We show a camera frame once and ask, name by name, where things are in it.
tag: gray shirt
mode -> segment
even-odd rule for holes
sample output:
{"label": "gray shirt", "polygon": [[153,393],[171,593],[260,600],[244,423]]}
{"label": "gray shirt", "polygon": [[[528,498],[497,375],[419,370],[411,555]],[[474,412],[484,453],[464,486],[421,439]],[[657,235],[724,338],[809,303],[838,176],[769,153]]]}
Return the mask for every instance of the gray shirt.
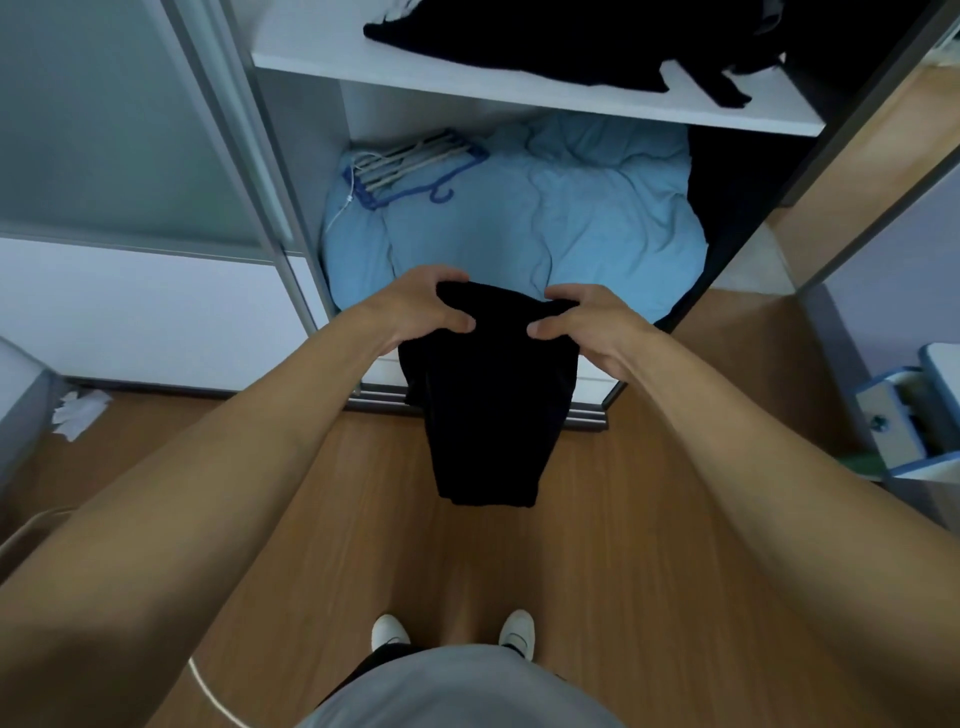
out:
{"label": "gray shirt", "polygon": [[381,665],[300,728],[623,728],[596,700],[513,650],[440,647]]}

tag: wardrobe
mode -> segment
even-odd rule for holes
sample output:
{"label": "wardrobe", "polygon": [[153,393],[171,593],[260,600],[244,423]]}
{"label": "wardrobe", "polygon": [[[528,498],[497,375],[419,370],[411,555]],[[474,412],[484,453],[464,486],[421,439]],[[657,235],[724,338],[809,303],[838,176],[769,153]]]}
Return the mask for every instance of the wardrobe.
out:
{"label": "wardrobe", "polygon": [[[960,0],[786,11],[801,2],[818,22],[782,65],[735,78],[743,109],[720,108],[674,61],[654,93],[365,38],[394,0],[5,4],[0,336],[101,386],[237,391],[338,314],[319,246],[345,150],[545,109],[688,126],[708,253],[657,322],[671,330],[960,15]],[[393,352],[348,406],[410,413],[405,389]],[[581,357],[568,426],[606,427],[621,389]]]}

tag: drawer handle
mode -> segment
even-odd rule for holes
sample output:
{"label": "drawer handle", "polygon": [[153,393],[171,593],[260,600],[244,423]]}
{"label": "drawer handle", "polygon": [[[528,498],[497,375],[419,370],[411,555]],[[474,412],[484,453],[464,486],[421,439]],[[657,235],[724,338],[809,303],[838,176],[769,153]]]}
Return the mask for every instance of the drawer handle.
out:
{"label": "drawer handle", "polygon": [[868,425],[873,432],[886,432],[890,429],[890,421],[883,415],[874,415],[870,418]]}

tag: hand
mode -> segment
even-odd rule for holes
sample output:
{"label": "hand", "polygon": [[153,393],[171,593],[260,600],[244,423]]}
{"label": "hand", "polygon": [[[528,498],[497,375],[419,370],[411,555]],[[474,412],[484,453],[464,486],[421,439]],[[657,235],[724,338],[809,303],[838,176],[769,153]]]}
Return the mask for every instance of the hand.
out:
{"label": "hand", "polygon": [[421,265],[355,306],[370,312],[376,322],[386,327],[389,340],[381,355],[438,328],[449,328],[454,333],[470,333],[476,328],[470,316],[437,296],[437,283],[442,280],[467,282],[469,276],[446,265]]}
{"label": "hand", "polygon": [[631,379],[628,352],[643,333],[660,333],[642,316],[620,301],[603,285],[562,283],[544,291],[548,299],[580,303],[560,316],[549,316],[527,327],[534,339],[555,339],[566,334],[580,345],[580,352],[616,379]]}

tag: white paper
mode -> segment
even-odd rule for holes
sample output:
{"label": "white paper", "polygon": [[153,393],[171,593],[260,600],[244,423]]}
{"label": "white paper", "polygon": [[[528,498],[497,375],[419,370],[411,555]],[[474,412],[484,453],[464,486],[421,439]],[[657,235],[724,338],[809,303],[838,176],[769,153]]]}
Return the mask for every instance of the white paper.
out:
{"label": "white paper", "polygon": [[111,399],[99,389],[82,397],[76,392],[68,392],[60,400],[63,404],[54,410],[53,424],[58,425],[54,434],[63,435],[72,443],[104,413]]}

